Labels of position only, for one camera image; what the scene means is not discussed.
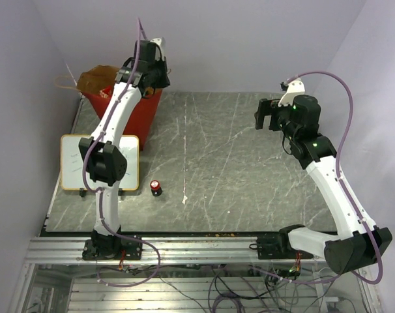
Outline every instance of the gray marble surface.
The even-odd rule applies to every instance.
[[[140,156],[140,186],[119,200],[124,231],[335,230],[314,182],[283,152],[279,132],[254,127],[259,93],[164,93]],[[99,122],[83,101],[75,133]],[[163,195],[153,197],[151,180]],[[95,196],[59,187],[48,231],[91,231]]]

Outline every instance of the black cable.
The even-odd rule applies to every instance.
[[[292,155],[291,154],[291,152],[289,153],[289,152],[287,152],[287,150],[286,150],[286,148],[284,147],[284,140],[286,139],[286,136],[284,136],[283,135],[283,140],[282,140],[282,148],[283,148],[283,150],[284,150],[284,152],[286,152],[286,154],[288,154],[288,155]]]
[[[350,300],[350,299],[348,299],[348,298],[341,298],[341,297],[340,297],[340,299],[341,299],[342,301],[349,301],[349,302],[351,303],[351,305],[353,306],[354,313],[357,313],[357,310],[355,309],[354,302],[352,302],[352,300]]]
[[[219,291],[218,286],[216,285],[216,281],[217,281],[218,279],[221,281],[221,283],[224,284],[224,286],[226,287],[226,289],[228,289],[228,291],[229,291],[232,295],[225,295],[224,293],[221,293],[221,292]],[[224,282],[224,280],[223,280],[219,275],[216,276],[216,278],[215,278],[214,286],[215,286],[215,290],[218,292],[219,295],[222,295],[223,297],[227,297],[227,298],[230,298],[230,299],[256,300],[256,299],[260,299],[260,298],[261,298],[261,299],[268,299],[268,298],[269,298],[269,297],[263,297],[264,295],[266,295],[266,294],[269,293],[268,291],[263,292],[263,293],[260,293],[260,294],[257,295],[256,297],[247,297],[247,296],[245,296],[245,295],[239,295],[239,294],[235,293],[234,291],[232,291],[232,289]]]
[[[174,288],[175,290],[177,290],[181,295],[185,296],[186,298],[188,298],[188,299],[190,299],[190,300],[195,301],[195,302],[200,306],[200,308],[204,311],[204,313],[206,313],[205,308],[203,307],[203,305],[201,305],[201,304],[199,303],[198,300],[196,300],[196,299],[194,299],[194,298],[192,298],[192,297],[189,297],[188,295],[185,295],[183,292],[181,292],[180,290],[178,290],[174,285],[170,284],[169,282],[164,281],[163,278],[159,277],[159,279],[160,279],[163,283],[165,283],[165,284],[171,286],[172,288]]]
[[[310,306],[308,306],[308,307],[306,308],[306,310],[303,311],[303,313],[306,313],[306,311],[307,311],[312,305],[314,305],[314,304],[316,303],[316,301],[318,301],[318,300],[320,300],[320,299],[322,299],[321,304],[319,305],[319,310],[321,310],[321,306],[322,306],[322,303],[323,303],[323,298],[327,295],[328,291],[330,290],[330,288],[332,287],[332,285],[333,285],[334,283],[335,283],[335,280],[334,280],[333,282],[330,283],[330,285],[329,285],[328,289],[326,290],[326,292],[323,293],[323,296],[317,298],[314,302],[312,302],[312,303],[310,304]]]

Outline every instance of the lavender wall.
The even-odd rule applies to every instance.
[[[76,94],[57,89],[66,66],[30,0],[0,1],[0,312],[59,173],[60,136]]]
[[[172,90],[279,91],[327,68],[366,0],[34,0],[75,76],[132,56],[136,16],[167,40]],[[319,78],[308,78],[311,90]]]
[[[345,174],[363,206],[394,237],[378,288],[385,312],[395,312],[395,0],[367,1],[329,70],[348,83],[355,101],[341,160]],[[323,78],[316,95],[321,130],[339,142],[348,113],[345,91]]]

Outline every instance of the small whiteboard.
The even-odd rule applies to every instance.
[[[79,151],[80,138],[89,138],[90,135],[64,135],[61,137],[61,188],[65,190],[85,189],[83,184],[82,169],[83,160]],[[128,166],[119,188],[123,190],[137,190],[139,186],[139,140],[136,136],[122,136],[119,142],[119,150],[126,158]],[[86,175],[91,188],[96,187]]]

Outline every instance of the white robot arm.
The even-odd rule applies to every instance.
[[[279,231],[282,250],[301,250],[325,258],[329,267],[338,274],[374,264],[376,256],[364,224],[372,230],[381,254],[392,240],[387,228],[378,228],[361,206],[344,173],[336,171],[336,151],[327,137],[318,133],[321,107],[316,98],[304,94],[300,79],[292,81],[279,100],[261,99],[255,114],[256,129],[263,128],[264,117],[271,116],[269,129],[282,131],[290,142],[291,154],[302,169],[314,180],[335,221],[337,234],[322,233],[294,225]],[[350,195],[359,208],[357,216],[353,204],[342,189],[344,180]]]
[[[83,253],[85,260],[94,260],[97,256],[112,258],[120,253],[121,239],[112,234],[121,232],[118,191],[127,167],[127,161],[119,150],[119,142],[132,111],[146,91],[149,88],[155,90],[170,85],[164,39],[142,40],[136,44],[140,44],[137,67],[134,70],[133,57],[124,63],[117,73],[112,98],[103,118],[91,137],[82,138],[79,142],[82,159],[93,148],[87,159],[87,172],[95,182],[95,187],[101,190],[96,193],[96,223],[91,236],[92,249]],[[130,76],[134,79],[127,85]],[[107,228],[104,227],[102,219],[106,221]]]

